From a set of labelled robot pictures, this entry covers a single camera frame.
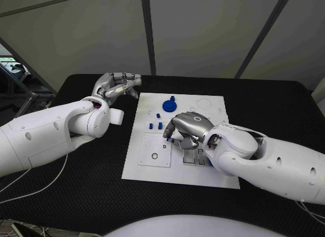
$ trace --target small blue piece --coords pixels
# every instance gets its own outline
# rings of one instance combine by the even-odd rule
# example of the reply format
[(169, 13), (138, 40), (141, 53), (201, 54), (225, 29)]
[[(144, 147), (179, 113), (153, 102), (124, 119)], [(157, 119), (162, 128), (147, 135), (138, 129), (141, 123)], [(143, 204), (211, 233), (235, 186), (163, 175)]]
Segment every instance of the small blue piece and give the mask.
[(172, 96), (169, 100), (164, 101), (164, 103), (162, 104), (162, 109), (166, 112), (173, 112), (176, 109), (176, 103), (175, 103), (175, 97)]

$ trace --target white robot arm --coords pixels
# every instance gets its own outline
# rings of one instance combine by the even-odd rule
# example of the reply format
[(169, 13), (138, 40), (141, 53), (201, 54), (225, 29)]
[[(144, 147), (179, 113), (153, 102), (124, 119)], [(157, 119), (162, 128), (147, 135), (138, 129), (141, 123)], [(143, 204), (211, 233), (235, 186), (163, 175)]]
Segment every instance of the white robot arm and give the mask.
[(140, 75), (107, 73), (95, 83), (91, 96), (26, 114), (3, 125), (0, 177), (48, 164), (99, 138), (110, 123), (121, 125), (123, 111), (110, 106), (123, 94), (137, 98), (133, 86), (140, 84)]
[[(175, 129), (183, 140), (170, 138)], [(287, 199), (325, 205), (325, 154), (268, 137), (254, 138), (247, 131), (224, 122), (214, 126), (201, 114), (186, 112), (172, 119), (163, 137), (185, 150), (202, 143), (224, 175)]]

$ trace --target blue object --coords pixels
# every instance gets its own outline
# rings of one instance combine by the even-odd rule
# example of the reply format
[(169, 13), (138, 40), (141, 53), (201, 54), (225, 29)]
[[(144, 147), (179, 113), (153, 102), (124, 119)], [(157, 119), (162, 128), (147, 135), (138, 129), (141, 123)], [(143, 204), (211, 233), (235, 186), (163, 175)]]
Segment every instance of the blue object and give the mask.
[(162, 104), (162, 109), (166, 112), (173, 112), (176, 109), (176, 103), (175, 103), (175, 97), (172, 96), (169, 100), (164, 101), (164, 103)]

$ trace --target black tablecloth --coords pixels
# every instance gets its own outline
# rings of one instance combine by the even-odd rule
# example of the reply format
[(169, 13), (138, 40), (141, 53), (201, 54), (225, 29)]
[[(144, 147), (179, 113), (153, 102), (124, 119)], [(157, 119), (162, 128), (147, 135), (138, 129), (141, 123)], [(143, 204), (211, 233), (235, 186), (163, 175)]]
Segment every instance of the black tablecloth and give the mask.
[[(91, 94), (101, 75), (72, 75), (53, 106)], [(224, 96), (229, 122), (325, 154), (325, 118), (303, 85), (294, 81), (143, 76), (138, 92)], [(105, 234), (159, 215), (199, 214), (229, 218), (286, 236), (325, 236), (325, 226), (287, 200), (239, 179), (241, 190), (121, 180), (137, 100), (121, 96), (121, 126), (69, 154), (55, 184), (39, 194), (0, 205), (4, 218), (59, 229)], [(55, 178), (63, 158), (35, 168), (0, 194), (0, 201), (27, 194)], [(17, 174), (4, 178), (7, 184)], [(307, 205), (325, 215), (325, 206)]]

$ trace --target white board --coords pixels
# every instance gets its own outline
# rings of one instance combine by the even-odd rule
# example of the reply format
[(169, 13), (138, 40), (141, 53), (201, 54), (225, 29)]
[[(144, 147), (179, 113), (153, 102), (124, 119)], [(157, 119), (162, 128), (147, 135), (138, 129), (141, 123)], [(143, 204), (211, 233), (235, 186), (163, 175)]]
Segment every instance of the white board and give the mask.
[[(176, 110), (172, 113), (163, 111), (163, 102), (170, 96), (175, 96), (176, 102)], [(239, 189), (238, 178), (218, 173), (201, 150), (183, 151), (163, 139), (170, 119), (186, 111), (205, 115), (214, 125), (222, 121), (228, 122), (221, 96), (140, 94), (121, 178)], [(177, 131), (172, 137), (182, 139)]]

